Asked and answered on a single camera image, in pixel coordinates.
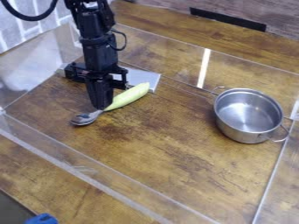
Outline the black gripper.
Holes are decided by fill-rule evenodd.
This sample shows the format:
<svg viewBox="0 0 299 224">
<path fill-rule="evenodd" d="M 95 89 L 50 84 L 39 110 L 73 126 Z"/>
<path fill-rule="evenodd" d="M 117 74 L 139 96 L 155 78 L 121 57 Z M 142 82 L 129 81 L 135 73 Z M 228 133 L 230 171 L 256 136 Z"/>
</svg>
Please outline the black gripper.
<svg viewBox="0 0 299 224">
<path fill-rule="evenodd" d="M 79 42 L 85 63 L 74 66 L 74 80 L 86 81 L 91 104 L 95 109 L 103 110 L 113 103 L 114 88 L 127 88 L 127 70 L 118 65 L 118 52 L 127 46 L 118 48 L 113 31 L 82 33 Z M 121 74 L 122 80 L 114 80 L 111 74 Z"/>
</svg>

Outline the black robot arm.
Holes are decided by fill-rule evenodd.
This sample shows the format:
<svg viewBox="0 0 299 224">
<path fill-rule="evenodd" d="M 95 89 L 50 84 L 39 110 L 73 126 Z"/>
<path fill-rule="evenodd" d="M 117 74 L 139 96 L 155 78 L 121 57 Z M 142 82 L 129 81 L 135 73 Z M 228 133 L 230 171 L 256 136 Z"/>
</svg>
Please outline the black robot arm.
<svg viewBox="0 0 299 224">
<path fill-rule="evenodd" d="M 97 109 L 106 109 L 114 100 L 114 89 L 127 89 L 129 71 L 118 65 L 115 17 L 107 0 L 65 0 L 79 29 L 85 62 L 73 62 L 65 67 L 67 79 L 85 82 L 89 98 Z"/>
</svg>

